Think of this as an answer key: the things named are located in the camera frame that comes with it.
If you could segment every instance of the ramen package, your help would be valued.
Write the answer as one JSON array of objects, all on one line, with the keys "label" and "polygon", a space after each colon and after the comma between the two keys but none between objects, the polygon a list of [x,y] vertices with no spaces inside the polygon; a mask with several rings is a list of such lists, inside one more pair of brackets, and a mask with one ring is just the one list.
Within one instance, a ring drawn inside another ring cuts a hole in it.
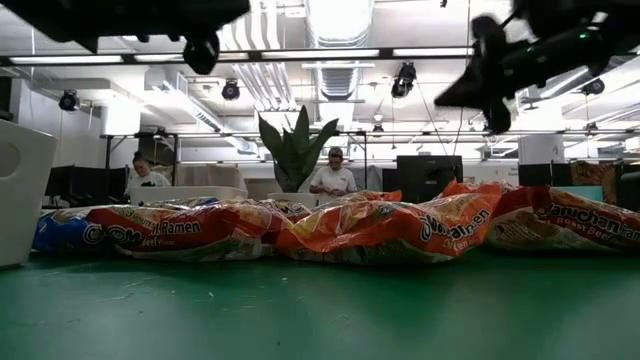
[{"label": "ramen package", "polygon": [[61,209],[42,215],[38,220],[32,249],[56,254],[113,254],[115,250],[112,244],[102,241],[102,227],[87,220],[91,209]]},{"label": "ramen package", "polygon": [[87,219],[102,225],[116,250],[139,259],[249,260],[270,255],[275,238],[291,223],[262,206],[220,204],[189,210],[133,206],[94,209]]},{"label": "ramen package", "polygon": [[198,206],[215,204],[217,202],[218,202],[218,199],[212,196],[205,196],[205,197],[186,198],[186,199],[153,201],[149,203],[143,203],[141,206],[150,207],[150,208],[186,210],[186,209],[193,209]]},{"label": "ramen package", "polygon": [[640,250],[640,214],[544,186],[505,194],[490,245],[507,250]]},{"label": "ramen package", "polygon": [[328,203],[322,204],[320,206],[315,207],[312,212],[322,211],[328,208],[341,206],[345,204],[352,204],[361,201],[400,201],[402,200],[402,191],[393,191],[393,192],[377,192],[377,191],[359,191],[356,193],[347,194],[341,196],[337,199],[329,201]]},{"label": "ramen package", "polygon": [[276,250],[298,260],[440,262],[482,244],[500,196],[464,194],[415,205],[361,201],[315,212],[283,230]]},{"label": "ramen package", "polygon": [[437,198],[458,194],[482,193],[482,194],[506,194],[518,189],[506,181],[491,181],[483,184],[459,183],[453,179]]}]

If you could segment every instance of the ceiling light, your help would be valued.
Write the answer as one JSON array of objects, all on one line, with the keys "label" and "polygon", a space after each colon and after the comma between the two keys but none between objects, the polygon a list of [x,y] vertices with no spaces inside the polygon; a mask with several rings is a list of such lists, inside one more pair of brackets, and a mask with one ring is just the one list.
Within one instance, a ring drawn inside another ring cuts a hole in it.
[{"label": "ceiling light", "polygon": [[545,90],[542,94],[540,94],[540,97],[541,98],[546,98],[546,97],[552,96],[556,91],[562,89],[563,87],[567,86],[569,83],[571,83],[571,82],[575,81],[576,79],[578,79],[580,76],[586,74],[587,71],[589,71],[589,69],[582,69],[579,72],[577,72],[576,74],[569,76],[568,78],[564,79],[559,84],[557,84],[556,86],[552,87],[551,89]]},{"label": "ceiling light", "polygon": [[314,64],[302,64],[304,70],[309,69],[370,69],[376,67],[374,63],[314,63]]},{"label": "ceiling light", "polygon": [[233,61],[233,60],[247,60],[249,54],[243,52],[221,52],[218,56],[218,61]]},{"label": "ceiling light", "polygon": [[182,54],[134,55],[138,62],[183,62]]},{"label": "ceiling light", "polygon": [[471,47],[452,48],[427,48],[427,49],[395,49],[393,56],[420,57],[420,56],[467,56],[473,54]]},{"label": "ceiling light", "polygon": [[10,57],[16,65],[54,65],[54,64],[117,64],[123,62],[118,55],[83,56],[24,56]]},{"label": "ceiling light", "polygon": [[265,51],[263,59],[322,59],[322,58],[376,58],[380,55],[377,49],[352,50],[298,50],[298,51]]}]

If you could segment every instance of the orange ramen package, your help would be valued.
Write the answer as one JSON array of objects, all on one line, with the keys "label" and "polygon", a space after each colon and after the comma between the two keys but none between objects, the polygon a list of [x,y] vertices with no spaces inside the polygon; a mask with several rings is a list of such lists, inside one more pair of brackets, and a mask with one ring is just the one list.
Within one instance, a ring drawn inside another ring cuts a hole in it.
[{"label": "orange ramen package", "polygon": [[329,201],[326,204],[322,204],[320,206],[316,206],[312,212],[325,210],[331,207],[341,206],[345,204],[356,203],[360,201],[401,201],[402,200],[402,191],[393,191],[393,192],[377,192],[377,191],[359,191],[356,193],[347,194],[341,196],[337,199]]},{"label": "orange ramen package", "polygon": [[453,179],[437,198],[447,197],[458,194],[506,194],[518,189],[517,186],[511,185],[506,181],[491,181],[483,184],[459,183]]},{"label": "orange ramen package", "polygon": [[415,205],[361,201],[315,212],[276,241],[298,260],[352,264],[440,262],[482,244],[500,197],[465,194]]}]

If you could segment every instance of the table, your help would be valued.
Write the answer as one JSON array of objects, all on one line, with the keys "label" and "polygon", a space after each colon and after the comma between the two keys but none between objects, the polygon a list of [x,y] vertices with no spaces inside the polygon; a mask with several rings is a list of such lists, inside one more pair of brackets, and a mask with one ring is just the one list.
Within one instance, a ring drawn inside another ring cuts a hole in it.
[{"label": "table", "polygon": [[437,266],[32,256],[3,359],[638,359],[640,261],[473,250]]}]

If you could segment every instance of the white t-shirt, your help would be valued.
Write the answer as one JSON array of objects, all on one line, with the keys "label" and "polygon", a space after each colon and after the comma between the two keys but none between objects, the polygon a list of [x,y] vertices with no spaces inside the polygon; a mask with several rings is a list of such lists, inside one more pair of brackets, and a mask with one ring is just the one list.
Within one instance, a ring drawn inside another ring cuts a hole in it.
[{"label": "white t-shirt", "polygon": [[129,194],[129,190],[134,187],[140,187],[142,184],[145,186],[155,186],[155,187],[166,187],[171,186],[169,180],[166,177],[162,176],[155,171],[149,172],[146,176],[140,177],[138,174],[133,173],[133,177],[129,179],[129,183],[127,184],[127,190],[125,190],[125,194]]},{"label": "white t-shirt", "polygon": [[[342,190],[348,193],[356,191],[356,180],[353,178],[353,173],[345,168],[340,168],[340,170],[332,170],[328,166],[320,168],[311,180],[311,185],[324,186],[329,190]],[[337,196],[321,193],[318,202],[322,205],[335,198]]]}]

